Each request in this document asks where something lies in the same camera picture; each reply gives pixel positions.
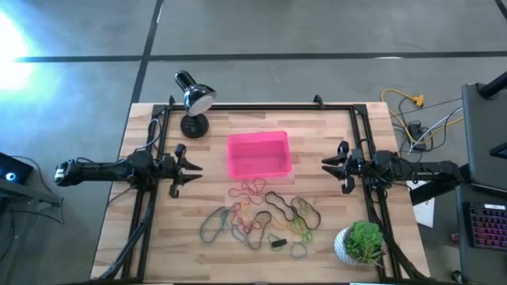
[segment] potted plant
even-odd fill
[[[382,257],[382,233],[373,222],[358,221],[338,233],[334,251],[349,265],[375,265]]]

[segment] keyboard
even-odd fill
[[[507,206],[463,203],[472,247],[507,251]]]

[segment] concrete floor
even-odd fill
[[[68,158],[114,161],[139,63],[12,64],[8,55],[142,55],[155,3],[3,0],[0,29],[11,40],[0,46],[0,151],[35,159],[47,181]],[[152,54],[502,51],[505,28],[494,0],[165,0]],[[140,101],[166,102],[171,94],[180,101],[172,77],[185,69],[215,88],[221,102],[310,101],[315,94],[325,101],[378,101],[383,89],[396,88],[424,94],[432,105],[460,97],[463,83],[487,82],[505,66],[506,58],[488,57],[150,63]],[[388,97],[392,108],[399,100]],[[406,118],[430,126],[460,105]],[[465,150],[458,124],[448,130],[446,145],[423,160],[463,164]],[[65,197],[66,224],[33,223],[12,284],[70,283],[90,275],[110,184],[50,185]],[[438,279],[459,267],[448,241],[456,229],[455,203],[452,192],[439,197],[436,228],[421,228]],[[0,232],[6,230],[0,224]]]

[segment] succulent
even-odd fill
[[[354,222],[345,237],[347,254],[354,260],[366,263],[377,264],[382,257],[382,234],[379,225],[373,222]]]

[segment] yellow cable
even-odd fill
[[[412,99],[412,97],[411,97],[410,95],[407,95],[407,94],[405,94],[405,93],[403,93],[403,92],[401,92],[401,91],[399,91],[399,90],[396,90],[396,89],[385,89],[385,90],[382,92],[382,94],[381,94],[382,102],[385,102],[385,101],[386,101],[385,97],[386,97],[386,93],[387,93],[387,92],[397,93],[398,95],[401,95],[401,96],[403,96],[403,97],[406,97],[406,98],[409,98],[409,99],[413,100],[413,99]],[[429,142],[429,140],[430,140],[432,137],[434,137],[436,134],[438,134],[440,131],[442,131],[442,130],[444,129],[444,126],[437,127],[436,129],[434,129],[434,130],[433,130],[432,134],[431,134],[431,135],[430,135],[427,139],[425,139],[425,140],[423,140],[423,141],[421,141],[421,142],[417,142],[417,140],[415,140],[414,138],[412,138],[412,135],[410,135],[409,130],[408,130],[408,128],[406,127],[406,125],[403,123],[403,121],[402,121],[402,120],[400,120],[400,119],[398,118],[398,116],[396,116],[396,114],[395,114],[395,113],[394,113],[394,112],[393,112],[390,108],[389,108],[388,110],[389,110],[389,113],[390,113],[390,114],[391,114],[391,115],[392,115],[395,119],[397,119],[397,120],[398,120],[398,122],[402,125],[403,129],[405,129],[405,133],[406,133],[406,135],[409,137],[410,141],[412,141],[412,143],[417,143],[417,144],[426,144],[427,142]],[[456,124],[456,123],[458,123],[459,121],[462,121],[462,120],[463,120],[463,117],[461,117],[461,118],[459,118],[459,119],[457,119],[457,120],[453,120],[452,122],[448,122],[448,123],[447,123],[447,126],[448,126],[448,127],[449,127],[449,126],[452,126],[453,124]]]

